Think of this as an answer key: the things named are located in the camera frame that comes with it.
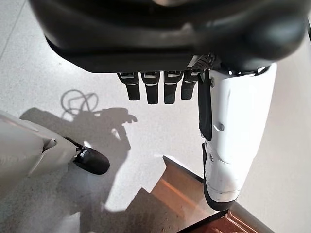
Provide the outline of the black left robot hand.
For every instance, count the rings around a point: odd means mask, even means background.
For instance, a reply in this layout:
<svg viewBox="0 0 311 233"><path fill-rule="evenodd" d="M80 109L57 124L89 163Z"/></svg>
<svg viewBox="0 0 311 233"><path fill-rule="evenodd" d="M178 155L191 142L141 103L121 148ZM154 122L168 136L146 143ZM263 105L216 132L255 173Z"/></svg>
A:
<svg viewBox="0 0 311 233"><path fill-rule="evenodd" d="M236 201L264 132L277 61L305 35L308 0L32 0L49 46L92 73L116 73L129 100L173 104L198 89L204 194Z"/></svg>

